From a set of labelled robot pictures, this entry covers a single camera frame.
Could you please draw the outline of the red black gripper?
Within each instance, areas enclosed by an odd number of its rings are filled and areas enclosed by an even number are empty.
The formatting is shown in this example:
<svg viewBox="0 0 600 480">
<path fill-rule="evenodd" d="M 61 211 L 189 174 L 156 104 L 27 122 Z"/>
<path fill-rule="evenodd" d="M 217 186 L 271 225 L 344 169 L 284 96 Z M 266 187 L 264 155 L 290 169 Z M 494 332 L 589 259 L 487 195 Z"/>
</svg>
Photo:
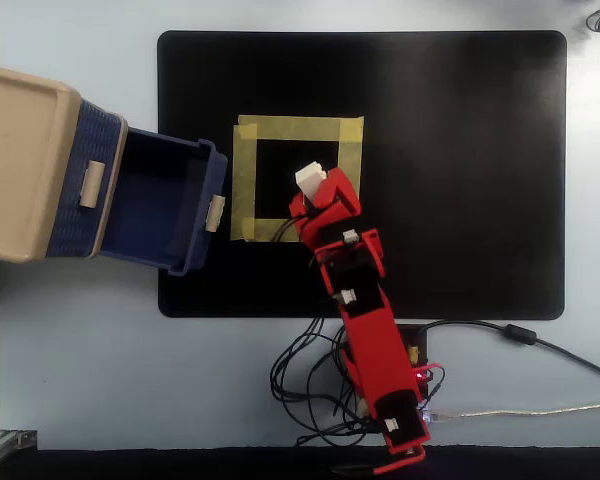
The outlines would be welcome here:
<svg viewBox="0 0 600 480">
<path fill-rule="evenodd" d="M 293 218 L 302 217 L 299 240 L 310 250 L 344 240 L 344 233 L 354 230 L 361 235 L 376 229 L 362 213 L 356 190 L 345 172 L 335 167 L 327 173 L 311 201 L 297 193 L 289 210 Z"/>
</svg>

